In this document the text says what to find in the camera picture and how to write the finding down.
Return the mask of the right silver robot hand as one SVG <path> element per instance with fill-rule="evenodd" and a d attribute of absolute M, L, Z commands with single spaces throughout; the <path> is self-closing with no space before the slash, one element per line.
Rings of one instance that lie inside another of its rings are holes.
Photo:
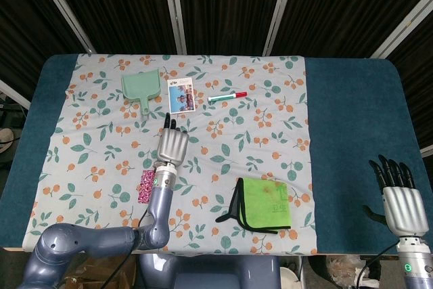
<path fill-rule="evenodd" d="M 373 212 L 367 205 L 363 212 L 381 223 L 397 237 L 422 237 L 429 231 L 428 218 L 421 193 L 415 187 L 409 167 L 379 155 L 379 162 L 369 161 L 378 183 L 384 214 Z"/>

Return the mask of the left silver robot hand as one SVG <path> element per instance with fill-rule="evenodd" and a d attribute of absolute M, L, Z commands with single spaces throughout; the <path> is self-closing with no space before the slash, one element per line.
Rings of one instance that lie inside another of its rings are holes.
<path fill-rule="evenodd" d="M 177 126 L 176 120 L 171 118 L 170 113 L 167 112 L 157 147 L 158 161 L 172 164 L 175 167 L 182 165 L 188 143 L 187 131 L 182 131 Z"/>

